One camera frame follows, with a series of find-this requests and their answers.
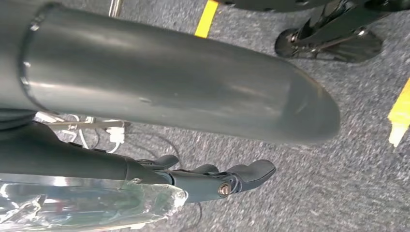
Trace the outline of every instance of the black metal bracket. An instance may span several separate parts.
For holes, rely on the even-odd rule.
[[[193,170],[165,169],[178,163],[178,158],[166,155],[157,160],[137,160],[146,169],[154,170],[172,185],[188,193],[187,203],[210,201],[225,198],[231,194],[255,189],[265,183],[276,171],[268,160],[257,160],[246,165],[237,165],[225,172],[211,164]]]
[[[287,29],[279,35],[275,43],[277,55],[352,63],[371,59],[382,51],[383,40],[366,25],[392,12],[410,9],[408,0],[314,0],[302,8],[296,0],[282,2],[233,1],[235,7],[258,11],[269,9],[271,4],[275,4],[272,9],[278,11],[297,11],[321,5],[301,28]]]

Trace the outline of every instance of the clear plastic bag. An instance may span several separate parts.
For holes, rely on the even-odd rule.
[[[187,193],[132,181],[0,174],[1,232],[139,229],[175,213]]]

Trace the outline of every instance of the metal leg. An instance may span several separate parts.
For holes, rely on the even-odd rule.
[[[318,8],[302,28],[282,32],[275,50],[284,58],[362,62],[378,55],[383,43],[364,26],[388,14],[336,0]]]
[[[108,16],[112,18],[117,18],[121,13],[123,3],[123,0],[111,0],[110,11],[108,13]]]

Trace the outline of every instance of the yellow floor marking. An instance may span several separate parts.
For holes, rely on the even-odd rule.
[[[410,78],[388,116],[392,123],[389,142],[397,147],[410,126]]]
[[[208,37],[209,29],[211,28],[212,20],[217,11],[218,3],[213,0],[208,0],[202,12],[201,20],[199,20],[195,35],[198,37]]]

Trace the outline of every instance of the black cable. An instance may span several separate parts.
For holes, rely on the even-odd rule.
[[[158,133],[154,133],[154,132],[148,132],[148,131],[141,131],[141,132],[139,132],[139,131],[133,131],[133,132],[126,132],[126,134],[127,134],[127,135],[128,135],[128,134],[147,134],[147,135],[155,136],[155,137],[157,137],[157,138],[159,138],[159,139],[162,139],[162,140],[165,141],[168,145],[170,145],[170,146],[172,147],[172,149],[175,151],[176,157],[179,159],[180,169],[184,169],[184,168],[185,168],[185,165],[184,165],[184,163],[182,162],[182,160],[181,160],[181,158],[180,158],[180,157],[181,157],[181,154],[180,154],[178,148],[177,148],[171,141],[169,141],[167,138],[163,137],[162,135],[160,135],[160,134],[158,134]]]
[[[198,202],[198,203],[195,203],[195,205],[198,206],[198,208],[199,208],[199,218],[198,218],[198,220],[197,220],[192,226],[188,226],[188,227],[183,226],[183,227],[179,230],[179,232],[188,232],[188,231],[191,232],[192,229],[198,227],[198,226],[199,226],[199,223],[201,223],[201,221],[202,221],[202,214],[203,214],[202,205],[201,205],[201,203],[199,203],[199,202]]]
[[[97,142],[96,142],[96,144],[94,145],[94,146],[90,146],[90,149],[94,149],[94,148],[96,148],[99,144],[100,144],[100,140],[101,140],[101,135],[100,135],[100,133],[97,131],[97,129],[94,129],[94,132],[96,133],[96,135],[97,135]]]

